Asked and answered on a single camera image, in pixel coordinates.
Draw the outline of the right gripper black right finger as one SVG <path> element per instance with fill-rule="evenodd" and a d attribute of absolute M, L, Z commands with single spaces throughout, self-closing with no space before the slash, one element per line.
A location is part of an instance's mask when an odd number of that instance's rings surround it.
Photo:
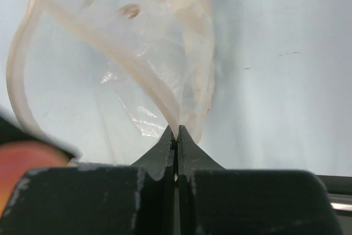
<path fill-rule="evenodd" d="M 182 234 L 342 234 L 322 181 L 302 170 L 227 170 L 184 126 L 178 135 Z"/>

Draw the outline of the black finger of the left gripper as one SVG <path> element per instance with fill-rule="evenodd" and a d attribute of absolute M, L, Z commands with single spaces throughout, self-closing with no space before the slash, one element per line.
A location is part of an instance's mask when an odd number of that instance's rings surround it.
<path fill-rule="evenodd" d="M 20 141 L 34 141 L 52 146 L 66 156 L 69 161 L 79 157 L 79 152 L 74 147 L 56 139 L 52 140 L 46 136 L 35 135 L 16 126 L 14 119 L 10 118 L 9 112 L 1 107 L 1 145 L 19 143 Z"/>

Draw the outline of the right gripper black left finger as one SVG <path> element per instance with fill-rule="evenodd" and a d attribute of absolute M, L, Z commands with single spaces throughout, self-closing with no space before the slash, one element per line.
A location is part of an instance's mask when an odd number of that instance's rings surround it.
<path fill-rule="evenodd" d="M 1 216 L 1 234 L 173 234 L 174 136 L 130 166 L 81 163 L 27 171 Z"/>

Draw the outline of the orange fake peach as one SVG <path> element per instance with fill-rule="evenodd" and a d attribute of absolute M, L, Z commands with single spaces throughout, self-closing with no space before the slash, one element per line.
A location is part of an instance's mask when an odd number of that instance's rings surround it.
<path fill-rule="evenodd" d="M 29 169 L 66 166 L 70 159 L 53 146 L 39 141 L 18 141 L 1 145 L 1 211 L 17 181 Z"/>

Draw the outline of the clear polka dot zip bag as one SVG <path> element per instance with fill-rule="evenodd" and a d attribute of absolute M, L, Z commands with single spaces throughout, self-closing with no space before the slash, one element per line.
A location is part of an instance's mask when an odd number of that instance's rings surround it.
<path fill-rule="evenodd" d="M 210 0 L 29 0 L 6 83 L 28 132 L 129 165 L 166 129 L 199 142 L 215 86 Z"/>

